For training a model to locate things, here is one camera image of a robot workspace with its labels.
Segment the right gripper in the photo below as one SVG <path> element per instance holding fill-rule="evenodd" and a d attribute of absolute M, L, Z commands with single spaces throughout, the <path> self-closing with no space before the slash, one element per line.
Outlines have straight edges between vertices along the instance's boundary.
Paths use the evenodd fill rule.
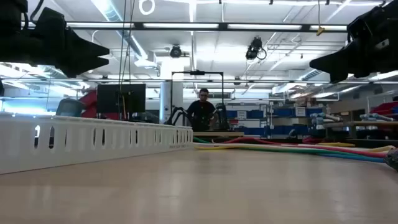
<path fill-rule="evenodd" d="M 349 73 L 397 70 L 397 0 L 376 6 L 347 26 L 349 43 L 339 51 L 310 61 L 311 68 L 330 74 L 330 82 L 347 79 Z"/>

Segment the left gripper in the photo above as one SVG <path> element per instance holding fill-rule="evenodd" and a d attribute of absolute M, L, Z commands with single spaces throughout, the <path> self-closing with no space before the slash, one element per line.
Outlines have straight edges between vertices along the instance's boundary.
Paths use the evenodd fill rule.
<path fill-rule="evenodd" d="M 37 6 L 30 16 L 25 6 L 1 7 L 1 61 L 56 65 L 62 51 L 67 49 L 88 58 L 71 58 L 58 68 L 68 77 L 76 78 L 89 70 L 109 64 L 101 58 L 109 49 L 82 39 L 67 27 L 64 15 L 51 8 Z"/>

